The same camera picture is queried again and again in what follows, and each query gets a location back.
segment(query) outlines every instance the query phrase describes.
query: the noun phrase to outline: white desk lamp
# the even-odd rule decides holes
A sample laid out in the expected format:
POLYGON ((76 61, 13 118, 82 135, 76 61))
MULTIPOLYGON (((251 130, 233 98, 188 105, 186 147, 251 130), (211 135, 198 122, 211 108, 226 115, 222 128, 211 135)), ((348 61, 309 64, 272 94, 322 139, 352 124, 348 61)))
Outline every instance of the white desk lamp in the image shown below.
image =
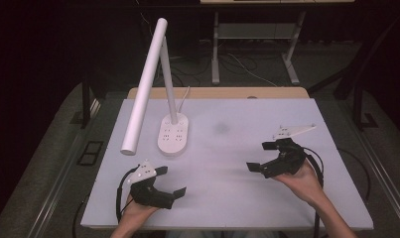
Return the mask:
POLYGON ((158 146, 164 155, 177 156, 183 152, 187 144, 189 120, 184 114, 177 112, 175 106, 171 67, 165 36, 167 26, 168 22, 163 18, 159 19, 157 22, 150 50, 141 75, 131 117, 129 118, 128 127, 122 143, 121 153, 124 155, 134 156, 137 152, 138 139, 140 137, 159 56, 162 63, 163 76, 165 78, 170 114, 166 115, 162 120, 158 146))

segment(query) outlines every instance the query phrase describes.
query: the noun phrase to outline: floor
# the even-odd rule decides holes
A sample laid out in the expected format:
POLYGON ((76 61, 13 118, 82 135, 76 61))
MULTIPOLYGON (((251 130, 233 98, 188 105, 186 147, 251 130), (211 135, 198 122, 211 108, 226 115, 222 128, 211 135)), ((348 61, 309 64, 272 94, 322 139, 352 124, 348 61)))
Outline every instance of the floor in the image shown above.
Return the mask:
MULTIPOLYGON (((359 47, 359 43, 298 44, 292 62, 300 86, 309 88, 338 72, 350 63, 359 47)), ((287 48, 288 44, 282 41, 221 42, 219 86, 292 86, 280 58, 280 53, 287 48)), ((171 55, 174 85, 213 86, 210 57, 210 41, 200 41, 197 58, 171 55)), ((154 86, 163 85, 163 77, 158 73, 154 86)), ((368 93, 363 97, 363 112, 370 113, 378 127, 358 131, 350 121, 352 98, 335 100, 335 86, 332 83, 311 96, 316 98, 373 219, 373 230, 357 231, 357 234, 359 237, 400 237, 400 212, 391 202, 394 199, 391 191, 386 191, 388 182, 374 167, 375 164, 383 166, 400 194, 400 132, 368 93)), ((91 121, 82 130, 78 124, 80 85, 69 94, 0 217, 0 237, 110 235, 110 230, 92 230, 79 226, 78 222, 125 97, 126 91, 114 90, 98 99, 91 108, 91 121), (103 143, 99 157, 91 167, 78 166, 75 162, 90 141, 103 143)), ((285 234, 292 238, 311 237, 312 231, 285 231, 285 234)))

